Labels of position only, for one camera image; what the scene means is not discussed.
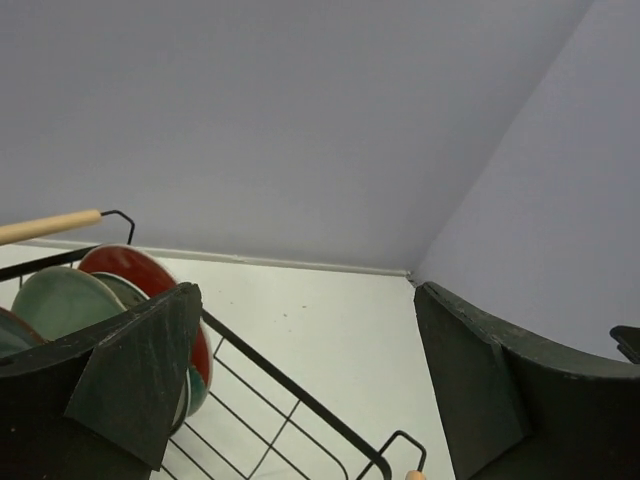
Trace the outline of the dark teal speckled plate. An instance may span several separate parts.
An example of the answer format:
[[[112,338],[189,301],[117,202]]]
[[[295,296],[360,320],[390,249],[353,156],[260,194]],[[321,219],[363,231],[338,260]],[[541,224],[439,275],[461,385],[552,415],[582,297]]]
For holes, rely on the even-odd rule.
[[[0,354],[2,358],[47,343],[30,325],[13,312],[0,308]]]

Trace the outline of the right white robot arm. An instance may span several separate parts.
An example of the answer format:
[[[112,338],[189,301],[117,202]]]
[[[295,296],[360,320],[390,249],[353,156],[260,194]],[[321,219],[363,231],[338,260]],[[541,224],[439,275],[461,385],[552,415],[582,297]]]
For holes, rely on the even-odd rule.
[[[640,364],[640,328],[618,325],[610,330],[618,350],[633,364]]]

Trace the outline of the white orange sunburst plate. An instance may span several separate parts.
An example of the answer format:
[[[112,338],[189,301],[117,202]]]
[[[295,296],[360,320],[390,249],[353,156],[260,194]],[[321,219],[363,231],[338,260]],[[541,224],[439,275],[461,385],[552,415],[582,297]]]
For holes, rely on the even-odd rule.
[[[92,276],[105,284],[127,310],[149,299],[149,296],[138,286],[120,276],[107,272],[95,272]]]

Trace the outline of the red and teal floral plate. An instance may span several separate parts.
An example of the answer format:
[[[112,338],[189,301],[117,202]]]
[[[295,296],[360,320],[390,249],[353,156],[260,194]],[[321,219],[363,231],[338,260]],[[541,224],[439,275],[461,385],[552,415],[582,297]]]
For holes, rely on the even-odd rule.
[[[158,261],[130,245],[100,245],[90,250],[78,268],[86,273],[114,274],[154,297],[175,287],[179,281]],[[200,321],[191,354],[191,363],[209,388],[213,378],[212,349],[209,336]]]

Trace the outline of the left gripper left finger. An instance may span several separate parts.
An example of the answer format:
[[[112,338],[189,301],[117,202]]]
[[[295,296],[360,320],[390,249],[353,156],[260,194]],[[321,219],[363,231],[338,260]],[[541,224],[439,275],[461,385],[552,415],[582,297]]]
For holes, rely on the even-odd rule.
[[[147,479],[160,469],[202,310],[178,286],[1,361],[4,479]]]

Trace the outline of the light green flower plate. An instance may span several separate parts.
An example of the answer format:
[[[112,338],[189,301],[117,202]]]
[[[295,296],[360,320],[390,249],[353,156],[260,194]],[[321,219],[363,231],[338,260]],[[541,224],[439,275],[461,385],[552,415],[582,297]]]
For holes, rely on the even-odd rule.
[[[54,266],[23,283],[11,311],[45,340],[53,341],[120,315],[126,307],[90,274]]]

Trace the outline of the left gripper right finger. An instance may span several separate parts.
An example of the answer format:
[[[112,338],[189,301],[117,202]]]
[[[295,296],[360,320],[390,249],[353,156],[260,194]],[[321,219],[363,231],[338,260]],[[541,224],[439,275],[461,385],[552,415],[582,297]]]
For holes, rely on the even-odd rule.
[[[635,479],[639,369],[556,343],[433,282],[414,305],[459,479]]]

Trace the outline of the small blue patterned dish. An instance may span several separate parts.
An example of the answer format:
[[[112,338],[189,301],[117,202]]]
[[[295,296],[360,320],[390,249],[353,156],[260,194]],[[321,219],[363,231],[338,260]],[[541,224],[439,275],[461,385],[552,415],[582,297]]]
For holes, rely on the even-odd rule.
[[[189,367],[188,375],[190,400],[186,416],[190,417],[204,404],[208,395],[208,387],[202,375],[193,365]]]

